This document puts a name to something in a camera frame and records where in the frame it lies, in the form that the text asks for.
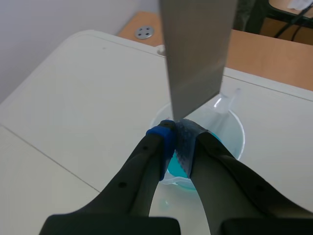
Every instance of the knife blade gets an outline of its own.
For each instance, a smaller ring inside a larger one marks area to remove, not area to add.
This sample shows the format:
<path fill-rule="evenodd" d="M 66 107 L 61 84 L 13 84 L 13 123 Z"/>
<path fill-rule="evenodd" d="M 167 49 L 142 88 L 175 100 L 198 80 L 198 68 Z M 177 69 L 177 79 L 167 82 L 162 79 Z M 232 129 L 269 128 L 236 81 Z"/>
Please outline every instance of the knife blade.
<path fill-rule="evenodd" d="M 236 0 L 160 0 L 174 120 L 220 92 Z"/>

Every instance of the clear plastic cup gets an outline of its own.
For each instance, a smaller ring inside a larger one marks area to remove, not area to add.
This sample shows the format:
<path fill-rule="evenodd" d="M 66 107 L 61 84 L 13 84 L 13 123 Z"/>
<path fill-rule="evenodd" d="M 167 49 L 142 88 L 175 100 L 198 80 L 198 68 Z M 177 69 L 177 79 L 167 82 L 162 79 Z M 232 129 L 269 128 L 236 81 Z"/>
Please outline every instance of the clear plastic cup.
<path fill-rule="evenodd" d="M 230 109 L 238 93 L 239 90 L 232 98 L 219 94 L 186 117 L 186 119 L 194 121 L 214 133 L 237 160 L 240 159 L 245 147 L 244 128 L 237 115 Z M 151 122 L 151 127 L 159 125 L 165 119 L 173 120 L 170 103 L 159 110 Z M 179 169 L 179 167 L 180 165 L 174 154 L 161 183 L 166 185 L 175 184 L 194 189 L 191 180 L 184 175 L 183 170 Z"/>

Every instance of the white wall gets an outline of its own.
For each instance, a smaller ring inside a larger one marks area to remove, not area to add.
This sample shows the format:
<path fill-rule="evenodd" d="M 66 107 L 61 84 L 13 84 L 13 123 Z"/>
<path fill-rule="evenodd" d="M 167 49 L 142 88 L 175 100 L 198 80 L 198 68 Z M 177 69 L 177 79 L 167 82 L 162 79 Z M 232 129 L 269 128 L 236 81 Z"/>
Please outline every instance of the white wall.
<path fill-rule="evenodd" d="M 0 103 L 67 37 L 116 34 L 157 0 L 0 0 Z"/>

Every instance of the black cable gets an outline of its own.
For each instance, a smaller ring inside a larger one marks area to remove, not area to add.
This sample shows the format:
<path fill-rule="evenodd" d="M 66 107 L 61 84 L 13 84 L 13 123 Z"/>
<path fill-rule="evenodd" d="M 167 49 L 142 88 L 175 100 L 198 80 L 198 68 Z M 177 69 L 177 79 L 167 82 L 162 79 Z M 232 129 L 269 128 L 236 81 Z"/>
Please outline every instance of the black cable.
<path fill-rule="evenodd" d="M 294 41 L 294 38 L 296 37 L 298 31 L 302 28 L 302 27 L 305 27 L 307 24 L 307 22 L 304 22 L 302 25 L 299 25 L 299 27 L 296 29 L 296 31 L 293 33 L 292 35 L 292 38 L 291 38 L 291 41 L 293 42 Z"/>
<path fill-rule="evenodd" d="M 283 32 L 286 31 L 290 26 L 295 24 L 305 13 L 307 13 L 313 6 L 313 3 L 307 8 L 303 9 L 299 15 L 295 16 L 289 23 L 287 23 L 284 27 L 282 27 L 274 36 L 274 38 L 278 38 Z"/>

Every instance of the textured fingertip pad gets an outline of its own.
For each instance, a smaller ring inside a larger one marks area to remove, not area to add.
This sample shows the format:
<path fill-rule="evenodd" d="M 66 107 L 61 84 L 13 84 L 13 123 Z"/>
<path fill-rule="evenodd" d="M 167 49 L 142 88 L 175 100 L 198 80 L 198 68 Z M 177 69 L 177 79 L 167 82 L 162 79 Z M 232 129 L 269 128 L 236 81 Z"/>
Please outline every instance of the textured fingertip pad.
<path fill-rule="evenodd" d="M 176 130 L 178 134 L 176 146 L 177 159 L 188 178 L 190 178 L 196 138 L 199 134 L 208 132 L 208 130 L 188 119 L 177 121 Z"/>

